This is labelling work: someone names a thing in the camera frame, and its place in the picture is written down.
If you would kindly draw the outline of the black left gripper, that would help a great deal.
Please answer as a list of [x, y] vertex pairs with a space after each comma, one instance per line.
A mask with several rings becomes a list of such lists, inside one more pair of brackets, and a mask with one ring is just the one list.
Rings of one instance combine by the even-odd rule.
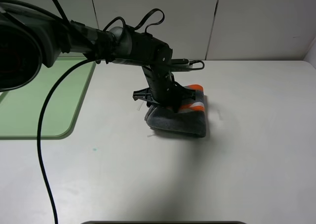
[[133, 92], [134, 100], [143, 100], [149, 104], [170, 106], [174, 113], [178, 113], [182, 101], [195, 99], [196, 91], [181, 86], [174, 80], [171, 70], [167, 66], [149, 65], [142, 67], [148, 88]]

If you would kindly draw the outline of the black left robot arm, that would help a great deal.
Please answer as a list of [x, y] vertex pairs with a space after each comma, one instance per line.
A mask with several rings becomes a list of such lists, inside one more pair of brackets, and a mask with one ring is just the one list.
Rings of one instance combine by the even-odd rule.
[[174, 71], [189, 71], [192, 62], [172, 58], [169, 45], [148, 32], [122, 25], [99, 30], [66, 21], [42, 8], [18, 0], [0, 0], [0, 90], [21, 88], [41, 66], [52, 67], [62, 53], [77, 52], [88, 61], [141, 66], [148, 87], [135, 100], [171, 107], [194, 99], [193, 89], [174, 80]]

